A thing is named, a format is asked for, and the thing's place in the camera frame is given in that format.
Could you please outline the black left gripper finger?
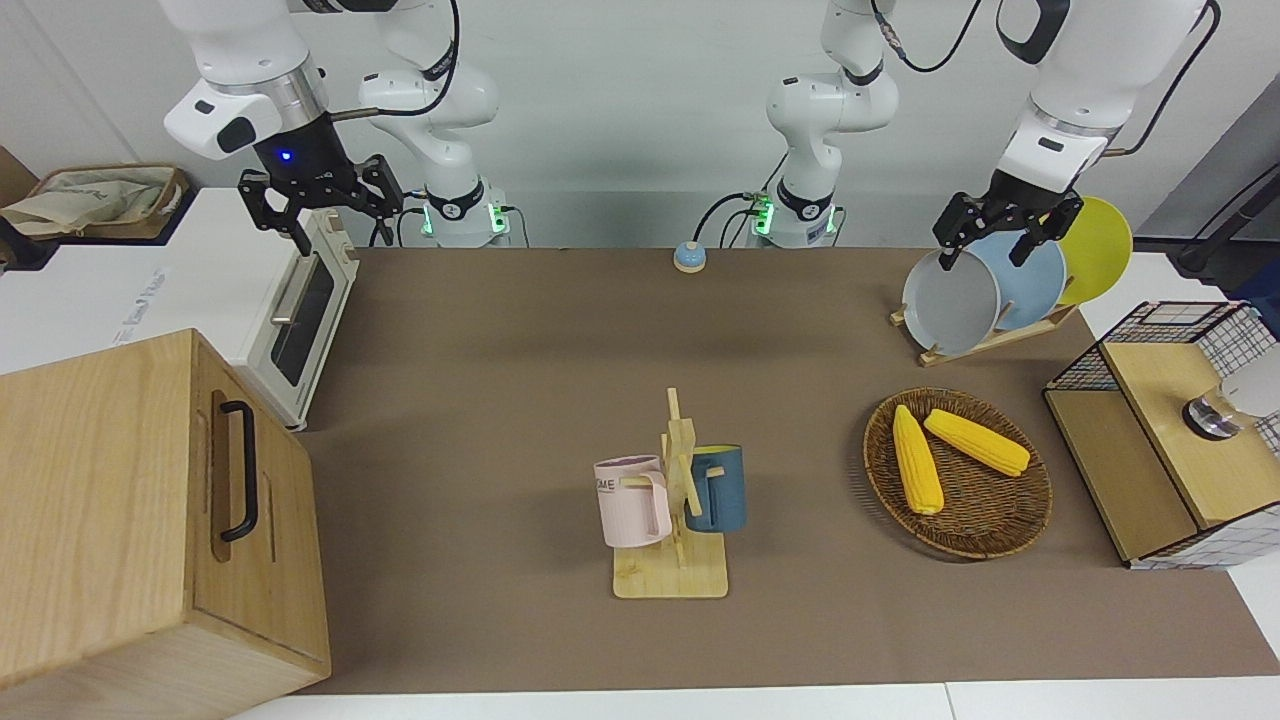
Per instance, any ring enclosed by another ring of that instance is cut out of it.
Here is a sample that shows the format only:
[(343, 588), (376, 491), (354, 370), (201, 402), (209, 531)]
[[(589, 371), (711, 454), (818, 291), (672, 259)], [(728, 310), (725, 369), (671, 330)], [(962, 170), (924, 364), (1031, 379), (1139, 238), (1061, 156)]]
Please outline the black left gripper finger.
[(1083, 205), (1084, 200), (1079, 193), (1066, 193), (1044, 215), (1023, 211), (1015, 222), (1015, 231), (1021, 234), (1010, 251), (1010, 263), (1021, 268), (1039, 246), (1059, 242), (1070, 231)]
[(986, 197), (956, 192), (934, 222), (934, 238), (941, 250), (940, 266), (951, 272), (965, 247), (993, 232), (997, 204)]

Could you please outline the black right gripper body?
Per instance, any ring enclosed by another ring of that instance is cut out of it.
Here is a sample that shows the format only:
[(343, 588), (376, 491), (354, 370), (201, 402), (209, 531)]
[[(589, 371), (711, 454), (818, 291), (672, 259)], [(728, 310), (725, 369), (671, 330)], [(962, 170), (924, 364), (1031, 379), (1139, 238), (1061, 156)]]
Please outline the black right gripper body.
[(303, 206), (360, 206), (364, 187), (330, 115), (253, 145), (268, 184)]

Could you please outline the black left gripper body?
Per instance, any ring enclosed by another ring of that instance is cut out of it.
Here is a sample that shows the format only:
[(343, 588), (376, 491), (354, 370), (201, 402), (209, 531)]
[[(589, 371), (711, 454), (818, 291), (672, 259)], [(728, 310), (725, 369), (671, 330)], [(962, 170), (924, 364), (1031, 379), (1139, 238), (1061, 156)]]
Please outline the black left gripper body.
[(1028, 219), (1043, 222), (1065, 197), (1065, 190), (1046, 190), (996, 169), (982, 199), (980, 218), (984, 225), (992, 225), (1002, 218), (1014, 218), (1023, 224)]

